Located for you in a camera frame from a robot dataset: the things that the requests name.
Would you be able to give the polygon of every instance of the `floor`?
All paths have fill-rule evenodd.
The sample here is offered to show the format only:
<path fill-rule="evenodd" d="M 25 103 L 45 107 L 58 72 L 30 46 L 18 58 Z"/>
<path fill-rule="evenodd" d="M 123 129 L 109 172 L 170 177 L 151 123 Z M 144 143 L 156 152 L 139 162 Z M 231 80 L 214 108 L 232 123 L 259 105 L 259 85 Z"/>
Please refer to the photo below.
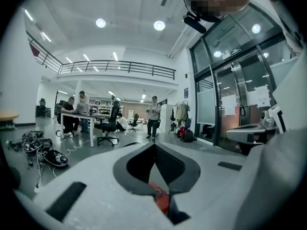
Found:
<path fill-rule="evenodd" d="M 48 182 L 53 180 L 55 176 L 59 176 L 66 170 L 69 170 L 72 166 L 76 165 L 78 162 L 82 161 L 83 159 L 86 159 L 90 156 L 104 153 L 108 151 L 112 151 L 115 149 L 121 149 L 124 148 L 124 146 L 133 143 L 133 142 L 147 142 L 148 139 L 145 137 L 147 136 L 146 130 L 147 127 L 144 126 L 143 130 L 141 126 L 136 127 L 139 129 L 139 131 L 131 131 L 131 132 L 115 132 L 111 134 L 110 136 L 118 137 L 120 139 L 119 143 L 116 144 L 114 147 L 108 142 L 104 141 L 101 143 L 100 146 L 97 146 L 95 144 L 94 147 L 90 146 L 89 142 L 89 135 L 85 133 L 81 133 L 79 136 L 76 137 L 68 137 L 65 139 L 61 139 L 60 137 L 57 137 L 55 134 L 56 130 L 59 130 L 59 125 L 56 122 L 55 119 L 51 118 L 36 118 L 36 126 L 27 126 L 27 127 L 19 127 L 15 131 L 2 131 L 0 132 L 0 140 L 2 142 L 2 146 L 4 147 L 4 154 L 7 159 L 7 162 L 10 166 L 15 167 L 20 175 L 21 175 L 21 184 L 19 187 L 19 190 L 27 195 L 30 199 L 33 199 L 33 197 L 36 195 L 34 192 L 35 185 L 39 179 L 39 173 L 37 169 L 37 163 L 36 163 L 36 155 L 32 156 L 32 160 L 34 161 L 33 167 L 27 166 L 27 155 L 23 151 L 16 152 L 12 149 L 7 149 L 5 146 L 5 140 L 11 139 L 16 140 L 20 139 L 22 135 L 29 131 L 29 130 L 40 130 L 44 131 L 44 137 L 50 138 L 53 141 L 53 147 L 63 153 L 64 155 L 69 153 L 69 150 L 73 150 L 73 146 L 81 147 L 77 148 L 75 151 L 72 151 L 69 158 L 69 165 L 66 168 L 63 169 L 54 169 L 53 168 L 45 166 L 42 171 L 42 183 L 43 185 L 46 185 Z M 94 139 L 97 136 L 101 136 L 101 130 L 94 129 Z M 200 141 L 194 141 L 192 143 L 183 143 L 178 139 L 175 134 L 162 134 L 160 133 L 159 136 L 156 138 L 156 141 L 158 142 L 167 142 L 170 144 L 178 145 L 187 149 L 193 149 L 208 153 L 216 153 L 216 154 L 224 154 L 224 155 L 234 155 L 234 156 L 242 156 L 241 154 L 237 154 L 231 151 L 227 151 L 221 148 L 216 148 L 211 145 L 205 144 Z M 156 166 L 152 168 L 151 175 L 150 175 L 150 181 L 155 182 L 158 186 L 163 188 L 165 191 L 168 191 L 167 185 L 164 182 L 163 178 L 161 177 L 158 169 Z"/>

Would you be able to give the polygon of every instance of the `fluorescent light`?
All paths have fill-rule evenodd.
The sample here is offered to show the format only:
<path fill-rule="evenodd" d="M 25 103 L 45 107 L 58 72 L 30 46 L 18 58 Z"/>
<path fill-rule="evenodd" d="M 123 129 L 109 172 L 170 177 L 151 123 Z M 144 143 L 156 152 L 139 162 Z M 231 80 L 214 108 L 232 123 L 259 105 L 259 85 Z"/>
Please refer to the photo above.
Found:
<path fill-rule="evenodd" d="M 49 38 L 44 32 L 42 32 L 42 34 L 44 35 L 44 37 L 45 37 L 49 42 L 51 42 L 50 38 Z"/>
<path fill-rule="evenodd" d="M 30 21 L 33 21 L 32 16 L 29 14 L 28 10 L 24 10 L 25 14 L 29 17 Z"/>
<path fill-rule="evenodd" d="M 258 34 L 261 31 L 261 26 L 259 24 L 254 24 L 251 30 L 254 34 Z"/>
<path fill-rule="evenodd" d="M 165 23 L 163 21 L 156 21 L 153 25 L 153 27 L 157 30 L 157 31 L 163 31 L 165 28 Z"/>
<path fill-rule="evenodd" d="M 67 59 L 70 63 L 72 63 L 72 61 L 71 61 L 70 59 L 68 59 L 67 57 L 66 57 L 66 59 Z"/>
<path fill-rule="evenodd" d="M 114 59 L 115 59 L 116 61 L 118 61 L 118 58 L 117 58 L 116 52 L 113 52 L 113 55 L 114 55 Z"/>
<path fill-rule="evenodd" d="M 106 21 L 104 19 L 98 19 L 96 20 L 96 25 L 99 28 L 104 28 L 106 26 Z"/>
<path fill-rule="evenodd" d="M 222 55 L 222 52 L 221 51 L 215 51 L 215 53 L 213 54 L 214 55 L 214 57 L 221 57 L 221 55 Z"/>
<path fill-rule="evenodd" d="M 115 96 L 114 93 L 113 93 L 112 91 L 108 91 L 108 93 L 111 94 L 111 95 L 113 95 L 113 96 Z"/>
<path fill-rule="evenodd" d="M 86 56 L 86 54 L 83 54 L 83 56 L 86 58 L 87 61 L 90 61 L 90 59 Z"/>
<path fill-rule="evenodd" d="M 61 92 L 61 93 L 63 93 L 63 94 L 67 94 L 66 92 L 63 92 L 63 91 L 61 91 L 61 90 L 58 90 L 58 92 Z"/>

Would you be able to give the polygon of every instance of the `door handle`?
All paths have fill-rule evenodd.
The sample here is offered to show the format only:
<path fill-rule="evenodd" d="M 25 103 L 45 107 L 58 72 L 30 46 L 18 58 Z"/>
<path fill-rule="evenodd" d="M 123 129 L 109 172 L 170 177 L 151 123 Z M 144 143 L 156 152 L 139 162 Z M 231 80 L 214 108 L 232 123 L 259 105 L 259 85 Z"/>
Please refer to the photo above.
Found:
<path fill-rule="evenodd" d="M 245 106 L 240 106 L 240 116 L 245 117 L 246 116 L 246 111 L 245 111 Z"/>

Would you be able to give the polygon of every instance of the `balcony railing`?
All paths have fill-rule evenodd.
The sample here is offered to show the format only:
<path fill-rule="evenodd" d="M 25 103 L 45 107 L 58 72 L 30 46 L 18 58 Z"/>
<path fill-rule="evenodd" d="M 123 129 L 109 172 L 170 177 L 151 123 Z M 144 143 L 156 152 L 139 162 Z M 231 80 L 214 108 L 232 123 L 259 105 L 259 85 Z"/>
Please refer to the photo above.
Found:
<path fill-rule="evenodd" d="M 114 60 L 91 60 L 78 61 L 74 63 L 64 64 L 60 74 L 85 71 L 124 71 L 127 73 L 137 72 L 150 74 L 152 76 L 161 76 L 175 80 L 174 69 L 160 67 L 156 65 L 144 64 L 131 61 L 114 61 Z"/>
<path fill-rule="evenodd" d="M 78 61 L 74 63 L 62 64 L 51 53 L 49 53 L 38 41 L 36 41 L 28 32 L 28 40 L 36 61 L 44 67 L 47 67 L 57 74 L 84 72 L 84 71 L 119 71 L 119 72 L 137 72 L 160 76 L 175 80 L 174 69 L 160 67 L 156 65 L 144 64 L 131 61 L 114 61 L 114 60 L 91 60 Z"/>
<path fill-rule="evenodd" d="M 43 46 L 41 46 L 41 44 L 36 41 L 28 32 L 27 35 L 30 46 L 38 50 L 38 52 L 36 52 L 37 54 L 34 54 L 33 52 L 36 61 L 40 65 L 47 67 L 58 74 L 63 64 L 52 54 L 50 54 Z"/>

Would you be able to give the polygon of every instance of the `person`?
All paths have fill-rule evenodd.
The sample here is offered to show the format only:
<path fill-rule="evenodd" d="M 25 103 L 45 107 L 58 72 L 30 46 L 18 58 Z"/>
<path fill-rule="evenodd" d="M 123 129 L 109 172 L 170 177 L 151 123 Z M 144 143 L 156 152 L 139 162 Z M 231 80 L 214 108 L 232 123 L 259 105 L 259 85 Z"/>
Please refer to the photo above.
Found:
<path fill-rule="evenodd" d="M 124 132 L 128 129 L 128 123 L 127 120 L 123 117 L 123 114 L 118 114 L 119 119 L 117 120 L 116 129 L 119 129 L 120 131 Z"/>
<path fill-rule="evenodd" d="M 155 141 L 155 135 L 157 132 L 157 123 L 161 112 L 161 106 L 157 104 L 157 100 L 158 98 L 156 96 L 153 96 L 152 98 L 153 103 L 146 109 L 146 112 L 149 113 L 149 119 L 147 124 L 148 136 L 146 138 L 149 139 L 152 136 L 152 128 L 153 128 L 152 141 Z"/>
<path fill-rule="evenodd" d="M 248 5 L 250 0 L 187 0 L 191 5 L 191 10 L 203 18 L 223 17 L 228 14 L 242 10 Z M 288 45 L 293 49 L 295 54 L 299 56 L 302 52 L 302 36 L 298 36 L 301 30 L 305 28 L 296 28 L 292 15 L 287 13 L 285 6 L 280 0 L 270 0 L 273 8 L 277 12 L 283 34 Z"/>
<path fill-rule="evenodd" d="M 79 92 L 79 103 L 80 104 L 89 104 L 90 100 L 89 97 L 85 94 L 84 91 Z M 89 134 L 88 131 L 88 120 L 85 118 L 80 119 L 81 122 L 81 132 Z"/>
<path fill-rule="evenodd" d="M 62 112 L 63 113 L 73 113 L 73 105 L 75 103 L 75 98 L 70 97 L 67 102 L 65 102 L 62 106 Z M 71 132 L 74 133 L 74 135 L 78 135 L 78 125 L 79 125 L 79 119 L 76 117 L 69 117 L 64 116 L 63 117 L 64 122 L 64 135 L 68 136 Z"/>

